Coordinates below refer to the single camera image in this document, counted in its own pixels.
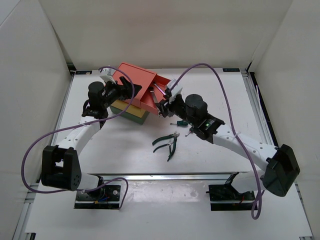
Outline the yellow drawer box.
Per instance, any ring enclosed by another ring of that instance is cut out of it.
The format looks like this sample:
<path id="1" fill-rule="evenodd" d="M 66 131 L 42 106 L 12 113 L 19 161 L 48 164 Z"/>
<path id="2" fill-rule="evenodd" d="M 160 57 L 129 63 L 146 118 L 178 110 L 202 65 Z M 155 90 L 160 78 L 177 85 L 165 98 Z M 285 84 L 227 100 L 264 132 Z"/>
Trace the yellow drawer box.
<path id="1" fill-rule="evenodd" d="M 114 103 L 111 104 L 110 109 L 116 113 L 123 111 L 128 106 L 128 103 L 121 100 L 116 100 Z M 149 112 L 145 109 L 139 108 L 131 104 L 123 114 L 123 116 L 127 115 L 129 118 L 138 119 L 144 121 L 146 117 L 148 117 Z"/>

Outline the large silver ratchet wrench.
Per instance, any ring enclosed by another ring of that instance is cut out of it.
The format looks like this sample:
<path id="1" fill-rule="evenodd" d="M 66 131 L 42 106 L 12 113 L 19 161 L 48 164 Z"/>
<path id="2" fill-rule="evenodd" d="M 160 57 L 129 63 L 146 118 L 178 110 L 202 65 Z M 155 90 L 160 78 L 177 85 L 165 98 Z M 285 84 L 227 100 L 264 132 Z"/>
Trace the large silver ratchet wrench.
<path id="1" fill-rule="evenodd" d="M 162 95 L 166 95 L 165 91 L 163 91 L 156 83 L 153 83 L 153 85 L 162 93 Z"/>

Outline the small silver ratchet wrench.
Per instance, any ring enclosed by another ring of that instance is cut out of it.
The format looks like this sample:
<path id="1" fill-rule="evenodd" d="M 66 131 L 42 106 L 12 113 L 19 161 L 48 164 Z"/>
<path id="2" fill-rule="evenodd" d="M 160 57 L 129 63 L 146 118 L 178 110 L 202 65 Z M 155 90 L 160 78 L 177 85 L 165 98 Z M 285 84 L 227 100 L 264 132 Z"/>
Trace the small silver ratchet wrench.
<path id="1" fill-rule="evenodd" d="M 150 90 L 150 94 L 152 96 L 152 99 L 153 99 L 154 103 L 157 104 L 158 100 L 157 100 L 157 97 L 155 95 L 155 91 L 153 89 Z"/>

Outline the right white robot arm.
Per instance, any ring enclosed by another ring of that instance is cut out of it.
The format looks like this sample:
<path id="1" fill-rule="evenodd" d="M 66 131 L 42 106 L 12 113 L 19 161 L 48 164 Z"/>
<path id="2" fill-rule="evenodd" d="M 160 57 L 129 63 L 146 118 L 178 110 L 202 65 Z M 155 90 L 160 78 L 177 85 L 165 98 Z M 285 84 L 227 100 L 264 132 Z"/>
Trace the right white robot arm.
<path id="1" fill-rule="evenodd" d="M 294 150 L 254 140 L 242 133 L 233 132 L 223 120 L 208 113 L 208 105 L 198 94 L 183 99 L 180 94 L 173 101 L 162 99 L 156 103 L 162 117 L 178 116 L 191 125 L 192 132 L 201 140 L 224 147 L 251 160 L 262 171 L 258 178 L 270 193 L 284 197 L 297 176 L 300 167 Z"/>

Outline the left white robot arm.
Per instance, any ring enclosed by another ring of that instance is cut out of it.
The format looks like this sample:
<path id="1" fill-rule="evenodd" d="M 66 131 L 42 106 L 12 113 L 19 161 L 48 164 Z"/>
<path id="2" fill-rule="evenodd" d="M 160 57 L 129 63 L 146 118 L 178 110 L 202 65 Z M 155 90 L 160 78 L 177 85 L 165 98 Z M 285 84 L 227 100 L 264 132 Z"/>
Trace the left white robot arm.
<path id="1" fill-rule="evenodd" d="M 79 155 L 98 133 L 108 117 L 107 108 L 116 100 L 134 98 L 141 85 L 130 83 L 125 77 L 120 84 L 112 78 L 94 81 L 88 86 L 88 99 L 83 105 L 79 127 L 55 146 L 46 146 L 42 152 L 41 183 L 44 186 L 66 191 L 87 191 L 94 200 L 105 195 L 101 177 L 81 170 Z"/>

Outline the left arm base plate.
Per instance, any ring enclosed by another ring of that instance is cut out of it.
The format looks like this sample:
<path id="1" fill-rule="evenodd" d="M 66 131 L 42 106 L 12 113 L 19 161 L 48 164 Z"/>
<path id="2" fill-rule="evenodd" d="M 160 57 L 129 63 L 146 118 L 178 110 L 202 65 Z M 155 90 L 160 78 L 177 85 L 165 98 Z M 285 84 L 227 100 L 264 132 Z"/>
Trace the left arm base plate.
<path id="1" fill-rule="evenodd" d="M 112 181 L 93 192 L 77 192 L 74 209 L 117 210 L 121 203 L 121 180 Z"/>

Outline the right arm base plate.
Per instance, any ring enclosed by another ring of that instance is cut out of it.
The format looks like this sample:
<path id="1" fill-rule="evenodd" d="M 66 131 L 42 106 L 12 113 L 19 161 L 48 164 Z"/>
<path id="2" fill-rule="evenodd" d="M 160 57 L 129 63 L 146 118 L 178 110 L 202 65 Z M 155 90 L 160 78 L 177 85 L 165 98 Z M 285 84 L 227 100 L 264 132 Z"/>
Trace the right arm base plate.
<path id="1" fill-rule="evenodd" d="M 256 200 L 253 191 L 239 193 L 232 185 L 239 172 L 233 173 L 224 184 L 210 184 L 209 194 L 211 211 L 250 211 Z"/>

